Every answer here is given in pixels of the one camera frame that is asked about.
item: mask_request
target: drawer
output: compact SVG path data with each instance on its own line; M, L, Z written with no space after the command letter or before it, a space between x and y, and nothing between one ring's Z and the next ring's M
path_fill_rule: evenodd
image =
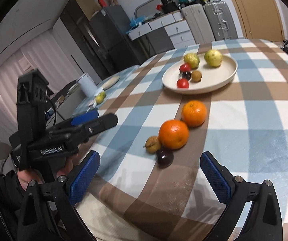
M143 25L138 26L136 29L132 30L128 36L133 41L137 39L138 37L141 37L149 32L151 32L151 27L148 25L148 23L145 23Z
M190 28L188 27L187 21L181 21L165 27L165 31L167 32L168 36L189 30Z
M172 44L177 44L177 43L182 43L182 42L186 42L189 40L194 40L194 37L191 31L186 31L183 33L174 34L170 36L170 39L172 41Z
M175 22L179 22L181 20L183 20L183 16L181 12L176 12L173 14L173 17L175 19Z
M175 49L182 49L182 48L187 48L188 46L191 46L191 45L195 45L195 41L194 40L190 40L190 41L186 41L186 42L183 42L183 43L177 43L177 44L174 44L174 48Z
M175 22L175 19L174 19L173 15L168 14L168 15L165 15L165 16L158 18L154 21L149 22L148 24L150 25L152 30L156 30L158 28L164 27L164 26L169 25L169 24L174 23L174 22Z

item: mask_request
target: wooden door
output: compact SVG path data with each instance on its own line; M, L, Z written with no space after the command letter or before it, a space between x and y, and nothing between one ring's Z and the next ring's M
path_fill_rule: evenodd
M284 39L279 10L275 0L232 0L244 36L281 42Z

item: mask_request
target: ceiling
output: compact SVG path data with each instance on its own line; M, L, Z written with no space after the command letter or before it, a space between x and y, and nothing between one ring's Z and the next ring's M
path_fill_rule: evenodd
M19 0L0 23L0 65L32 38L50 29L68 0Z

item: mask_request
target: pear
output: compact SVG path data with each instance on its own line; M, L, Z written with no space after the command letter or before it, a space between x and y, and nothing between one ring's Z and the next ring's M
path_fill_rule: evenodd
M99 95L96 96L95 100L96 100L97 104L101 104L104 101L104 97L99 94Z
M151 136L147 139L145 143L145 148L147 152L154 154L156 151L158 151L162 147L158 136Z
M106 96L107 96L106 92L101 92L99 95L101 95L104 99L105 99Z

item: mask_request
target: tomato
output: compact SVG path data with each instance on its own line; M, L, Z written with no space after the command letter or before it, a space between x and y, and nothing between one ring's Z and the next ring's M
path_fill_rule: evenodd
M180 89L188 89L189 84L187 79L179 79L176 83L177 87Z
M191 71L191 65L189 65L188 63L184 63L183 65L181 65L180 71L183 73L187 71Z

